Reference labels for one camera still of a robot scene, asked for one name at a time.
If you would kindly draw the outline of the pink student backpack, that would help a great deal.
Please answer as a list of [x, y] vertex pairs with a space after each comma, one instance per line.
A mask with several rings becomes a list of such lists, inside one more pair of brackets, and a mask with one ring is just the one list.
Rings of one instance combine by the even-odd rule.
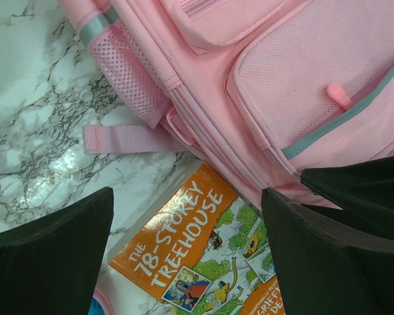
[[252, 203], [302, 170], [394, 156], [394, 1], [62, 1], [139, 126], [89, 153], [188, 150]]

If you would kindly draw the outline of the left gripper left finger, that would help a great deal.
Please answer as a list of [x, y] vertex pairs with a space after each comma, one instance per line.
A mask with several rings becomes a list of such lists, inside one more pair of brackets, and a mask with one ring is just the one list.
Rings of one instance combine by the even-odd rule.
[[0, 233], [0, 314], [87, 314], [112, 219], [104, 187]]

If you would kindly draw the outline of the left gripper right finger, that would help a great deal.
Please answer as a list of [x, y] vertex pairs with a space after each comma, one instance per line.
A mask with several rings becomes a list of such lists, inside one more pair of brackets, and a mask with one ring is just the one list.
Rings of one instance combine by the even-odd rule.
[[286, 313], [394, 314], [394, 156], [301, 181], [332, 206], [261, 198]]

